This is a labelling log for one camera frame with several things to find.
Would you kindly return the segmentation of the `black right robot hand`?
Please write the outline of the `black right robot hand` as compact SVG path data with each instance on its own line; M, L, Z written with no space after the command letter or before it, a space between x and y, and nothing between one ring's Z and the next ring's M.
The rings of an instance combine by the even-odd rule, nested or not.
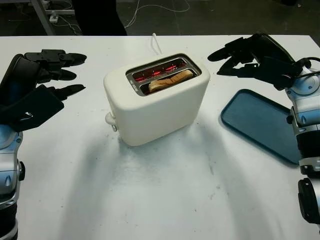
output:
M255 33L240 37L211 53L210 62L227 60L218 75L268 80L282 76L294 77L301 72L291 55L272 37Z

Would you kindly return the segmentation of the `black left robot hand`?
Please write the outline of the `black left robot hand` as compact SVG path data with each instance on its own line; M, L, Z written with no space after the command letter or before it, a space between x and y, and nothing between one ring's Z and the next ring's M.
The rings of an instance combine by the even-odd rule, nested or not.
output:
M65 68L85 63L87 56L62 49L17 54L0 82L0 104L9 106L31 93L37 85L54 81L72 81L77 75Z

